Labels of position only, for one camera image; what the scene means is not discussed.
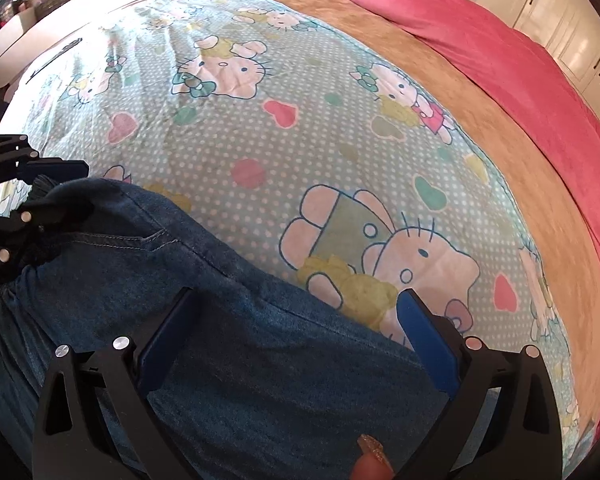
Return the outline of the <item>person's right hand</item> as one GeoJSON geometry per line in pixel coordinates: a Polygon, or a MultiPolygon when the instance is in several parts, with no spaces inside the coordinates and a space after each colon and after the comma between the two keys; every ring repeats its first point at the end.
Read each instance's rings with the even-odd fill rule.
{"type": "Polygon", "coordinates": [[[355,462],[350,480],[392,480],[394,471],[382,444],[369,434],[358,437],[361,456],[355,462]]]}

